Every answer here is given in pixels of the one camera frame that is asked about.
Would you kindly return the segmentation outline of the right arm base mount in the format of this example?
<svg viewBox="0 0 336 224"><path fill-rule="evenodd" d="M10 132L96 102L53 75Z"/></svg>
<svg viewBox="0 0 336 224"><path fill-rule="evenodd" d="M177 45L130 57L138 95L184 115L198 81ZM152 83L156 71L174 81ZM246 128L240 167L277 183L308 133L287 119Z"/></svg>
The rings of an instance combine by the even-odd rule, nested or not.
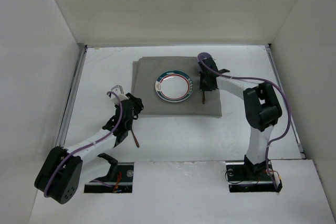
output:
<svg viewBox="0 0 336 224"><path fill-rule="evenodd" d="M231 193L279 193L282 180L271 163L252 164L246 157L243 161L227 162L225 179Z"/></svg>

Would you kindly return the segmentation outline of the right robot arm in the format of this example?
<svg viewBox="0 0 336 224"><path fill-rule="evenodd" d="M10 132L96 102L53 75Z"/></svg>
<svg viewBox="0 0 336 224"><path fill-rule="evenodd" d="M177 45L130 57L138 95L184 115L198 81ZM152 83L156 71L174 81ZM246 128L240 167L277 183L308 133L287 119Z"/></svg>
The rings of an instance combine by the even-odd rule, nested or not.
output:
<svg viewBox="0 0 336 224"><path fill-rule="evenodd" d="M200 74L199 88L202 92L227 91L244 102L245 117L250 125L250 139L244 156L244 169L255 174L265 171L268 165L266 150L273 127L282 116L282 108L268 80L251 77L232 77L228 70L218 70L208 53L197 56Z"/></svg>

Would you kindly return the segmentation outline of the grey cloth napkin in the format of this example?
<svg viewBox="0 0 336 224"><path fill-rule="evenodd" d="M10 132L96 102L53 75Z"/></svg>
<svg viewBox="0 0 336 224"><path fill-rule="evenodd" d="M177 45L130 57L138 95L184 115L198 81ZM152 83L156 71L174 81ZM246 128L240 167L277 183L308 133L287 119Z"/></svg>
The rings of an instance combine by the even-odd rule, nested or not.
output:
<svg viewBox="0 0 336 224"><path fill-rule="evenodd" d="M142 57L133 62L131 93L143 115L222 116L220 92L203 93L196 57Z"/></svg>

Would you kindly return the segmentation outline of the brown wooden spoon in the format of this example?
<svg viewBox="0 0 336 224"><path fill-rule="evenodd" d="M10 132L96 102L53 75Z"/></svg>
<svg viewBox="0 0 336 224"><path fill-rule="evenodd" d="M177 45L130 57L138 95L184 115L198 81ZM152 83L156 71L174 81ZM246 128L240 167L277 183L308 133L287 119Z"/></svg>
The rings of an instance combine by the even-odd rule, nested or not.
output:
<svg viewBox="0 0 336 224"><path fill-rule="evenodd" d="M202 91L202 103L203 103L203 104L206 103L206 95L205 95L205 91Z"/></svg>

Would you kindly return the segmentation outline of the lilac cup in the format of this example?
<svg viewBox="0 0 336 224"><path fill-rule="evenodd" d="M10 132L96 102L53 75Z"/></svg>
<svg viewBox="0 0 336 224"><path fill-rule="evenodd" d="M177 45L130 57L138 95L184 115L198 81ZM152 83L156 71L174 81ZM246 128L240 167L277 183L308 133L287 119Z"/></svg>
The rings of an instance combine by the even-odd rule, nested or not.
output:
<svg viewBox="0 0 336 224"><path fill-rule="evenodd" d="M198 54L197 59L199 62L209 63L213 61L212 56L207 52L201 52Z"/></svg>

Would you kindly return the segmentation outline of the brown wooden fork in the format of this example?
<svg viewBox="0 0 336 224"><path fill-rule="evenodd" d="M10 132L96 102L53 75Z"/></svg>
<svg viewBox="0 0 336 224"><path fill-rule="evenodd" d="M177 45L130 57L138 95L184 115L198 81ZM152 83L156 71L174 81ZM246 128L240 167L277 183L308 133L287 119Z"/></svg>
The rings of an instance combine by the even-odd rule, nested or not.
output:
<svg viewBox="0 0 336 224"><path fill-rule="evenodd" d="M132 136L133 136L133 139L134 139L134 142L135 142L137 148L140 148L139 141L138 141L138 139L137 139L137 137L136 137L136 135L135 135L133 129L131 129L131 133L132 133Z"/></svg>

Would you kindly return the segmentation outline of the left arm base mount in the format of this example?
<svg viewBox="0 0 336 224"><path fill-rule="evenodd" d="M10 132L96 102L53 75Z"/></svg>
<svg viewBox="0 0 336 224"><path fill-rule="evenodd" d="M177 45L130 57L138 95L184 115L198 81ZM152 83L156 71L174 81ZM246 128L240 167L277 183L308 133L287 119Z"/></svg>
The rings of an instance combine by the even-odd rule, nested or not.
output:
<svg viewBox="0 0 336 224"><path fill-rule="evenodd" d="M86 194L130 194L133 190L134 163L119 163L114 157L102 153L98 161L108 164L108 170L102 168L102 175L84 185Z"/></svg>

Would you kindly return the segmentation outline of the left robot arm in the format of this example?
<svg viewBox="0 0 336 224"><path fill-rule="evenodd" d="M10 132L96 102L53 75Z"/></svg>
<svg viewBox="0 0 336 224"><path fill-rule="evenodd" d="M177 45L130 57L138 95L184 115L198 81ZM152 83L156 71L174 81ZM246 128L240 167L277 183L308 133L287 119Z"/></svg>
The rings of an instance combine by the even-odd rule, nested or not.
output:
<svg viewBox="0 0 336 224"><path fill-rule="evenodd" d="M91 180L120 192L119 183L126 174L119 170L118 161L106 151L127 138L144 105L140 98L130 93L109 91L107 95L113 100L116 111L94 136L71 147L56 146L50 150L34 182L35 188L46 198L52 198L61 205L67 203L79 187L84 166L95 158L104 159L110 167L106 172L96 172ZM114 183L108 185L107 179Z"/></svg>

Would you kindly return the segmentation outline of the white plate with coloured rim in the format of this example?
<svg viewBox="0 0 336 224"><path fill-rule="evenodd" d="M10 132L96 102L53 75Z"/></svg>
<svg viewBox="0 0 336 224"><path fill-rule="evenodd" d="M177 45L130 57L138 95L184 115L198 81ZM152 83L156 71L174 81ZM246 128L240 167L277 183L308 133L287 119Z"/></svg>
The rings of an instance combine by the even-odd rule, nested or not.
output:
<svg viewBox="0 0 336 224"><path fill-rule="evenodd" d="M155 81L155 92L162 100L179 103L188 99L193 92L193 80L179 70L169 70L158 76Z"/></svg>

